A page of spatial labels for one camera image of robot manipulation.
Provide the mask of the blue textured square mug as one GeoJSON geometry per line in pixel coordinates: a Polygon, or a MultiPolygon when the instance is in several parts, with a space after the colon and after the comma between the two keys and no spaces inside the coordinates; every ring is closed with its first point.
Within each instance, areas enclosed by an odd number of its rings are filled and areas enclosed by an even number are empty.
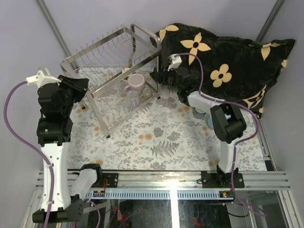
{"type": "Polygon", "coordinates": [[[196,119],[202,119],[204,118],[204,116],[206,115],[206,113],[198,108],[193,108],[193,116],[196,119]]]}

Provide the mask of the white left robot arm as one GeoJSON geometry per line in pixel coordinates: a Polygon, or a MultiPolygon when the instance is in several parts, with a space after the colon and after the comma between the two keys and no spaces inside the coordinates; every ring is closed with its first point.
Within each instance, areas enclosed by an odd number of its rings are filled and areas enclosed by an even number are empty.
{"type": "Polygon", "coordinates": [[[74,104],[85,96],[88,83],[86,78],[46,76],[41,70],[27,78],[28,85],[38,86],[41,118],[37,137],[44,155],[43,198],[40,208],[32,215],[34,223],[47,226],[80,221],[89,189],[104,182],[99,164],[83,165],[71,189],[67,182],[67,152],[73,127],[70,114],[74,104]]]}

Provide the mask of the steel two-tier dish rack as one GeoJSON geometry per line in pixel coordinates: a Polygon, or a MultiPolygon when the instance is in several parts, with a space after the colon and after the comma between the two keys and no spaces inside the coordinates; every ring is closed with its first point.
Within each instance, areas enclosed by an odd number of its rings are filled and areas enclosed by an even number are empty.
{"type": "Polygon", "coordinates": [[[128,119],[153,98],[160,98],[160,84],[148,80],[149,72],[159,70],[161,39],[145,26],[133,23],[80,48],[60,64],[65,76],[88,78],[88,91],[80,102],[92,108],[105,136],[122,121],[128,119]],[[134,73],[145,77],[145,86],[152,97],[130,109],[123,87],[126,78],[134,73]]]}

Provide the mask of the olive green ceramic mug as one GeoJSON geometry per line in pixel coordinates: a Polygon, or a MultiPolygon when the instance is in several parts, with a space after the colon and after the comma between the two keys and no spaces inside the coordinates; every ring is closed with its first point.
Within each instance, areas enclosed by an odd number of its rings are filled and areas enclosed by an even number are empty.
{"type": "Polygon", "coordinates": [[[140,98],[143,101],[147,101],[148,99],[150,99],[152,97],[152,90],[150,88],[144,88],[142,90],[142,93],[140,95],[140,98]]]}

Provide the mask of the aluminium front rail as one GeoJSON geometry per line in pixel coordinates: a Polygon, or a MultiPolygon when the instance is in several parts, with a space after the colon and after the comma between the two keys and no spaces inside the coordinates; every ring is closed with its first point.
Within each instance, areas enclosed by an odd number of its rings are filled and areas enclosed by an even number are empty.
{"type": "Polygon", "coordinates": [[[221,186],[211,171],[104,171],[102,183],[86,192],[87,199],[232,201],[238,195],[251,203],[276,194],[280,200],[291,198],[290,185],[283,171],[241,171],[230,184],[221,186]]]}

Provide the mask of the floral patterned table mat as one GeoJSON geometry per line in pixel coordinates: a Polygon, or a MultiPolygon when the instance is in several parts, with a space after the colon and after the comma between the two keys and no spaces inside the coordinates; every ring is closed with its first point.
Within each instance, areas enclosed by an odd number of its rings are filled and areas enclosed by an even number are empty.
{"type": "Polygon", "coordinates": [[[106,138],[90,104],[76,104],[71,113],[73,128],[67,166],[78,169],[99,163],[104,169],[214,170],[220,142],[205,118],[196,118],[176,92],[161,87],[154,98],[126,118],[128,104],[123,84],[95,99],[103,121],[110,127],[106,138]]]}

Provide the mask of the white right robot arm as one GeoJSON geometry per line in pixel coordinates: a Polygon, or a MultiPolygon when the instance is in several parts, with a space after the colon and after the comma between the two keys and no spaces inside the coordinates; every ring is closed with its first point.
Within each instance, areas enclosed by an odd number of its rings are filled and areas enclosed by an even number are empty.
{"type": "Polygon", "coordinates": [[[243,188],[245,185],[237,165],[236,144],[243,137],[247,124],[239,104],[217,100],[187,85],[190,75],[184,67],[165,69],[161,72],[154,69],[150,76],[160,85],[176,88],[177,96],[182,103],[205,111],[211,117],[214,133],[220,141],[220,159],[216,174],[201,177],[202,181],[206,182],[203,185],[209,188],[215,186],[243,188]]]}

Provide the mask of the clear glass tumbler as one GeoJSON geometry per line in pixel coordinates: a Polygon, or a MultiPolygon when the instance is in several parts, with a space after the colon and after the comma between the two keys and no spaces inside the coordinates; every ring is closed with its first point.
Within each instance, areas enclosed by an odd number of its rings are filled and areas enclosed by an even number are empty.
{"type": "Polygon", "coordinates": [[[128,107],[130,109],[136,108],[141,104],[140,95],[138,92],[130,90],[126,94],[128,107]]]}

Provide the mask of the light blue ceramic mug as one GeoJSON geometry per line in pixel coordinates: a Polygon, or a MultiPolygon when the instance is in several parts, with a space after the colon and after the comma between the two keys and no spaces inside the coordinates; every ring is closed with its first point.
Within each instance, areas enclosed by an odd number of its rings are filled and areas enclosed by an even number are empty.
{"type": "Polygon", "coordinates": [[[206,124],[209,128],[213,129],[213,121],[212,121],[212,118],[211,116],[209,116],[206,120],[206,124]]]}

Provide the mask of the black floral plush pillow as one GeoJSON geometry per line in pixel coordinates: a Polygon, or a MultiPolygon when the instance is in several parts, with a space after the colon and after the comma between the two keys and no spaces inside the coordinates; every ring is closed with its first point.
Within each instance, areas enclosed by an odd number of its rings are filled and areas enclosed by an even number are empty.
{"type": "Polygon", "coordinates": [[[161,39],[160,67],[178,54],[190,72],[194,89],[218,99],[239,103],[257,117],[267,92],[277,83],[294,39],[257,43],[250,39],[217,36],[203,28],[173,23],[157,32],[161,39]]]}

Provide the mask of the pink ribbed ceramic mug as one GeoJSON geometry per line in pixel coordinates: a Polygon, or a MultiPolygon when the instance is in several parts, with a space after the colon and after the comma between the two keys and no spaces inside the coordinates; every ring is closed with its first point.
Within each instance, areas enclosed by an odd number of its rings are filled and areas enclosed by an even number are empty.
{"type": "Polygon", "coordinates": [[[135,91],[139,95],[145,88],[145,78],[141,74],[132,74],[128,77],[127,85],[123,88],[123,92],[127,93],[129,91],[135,91]]]}

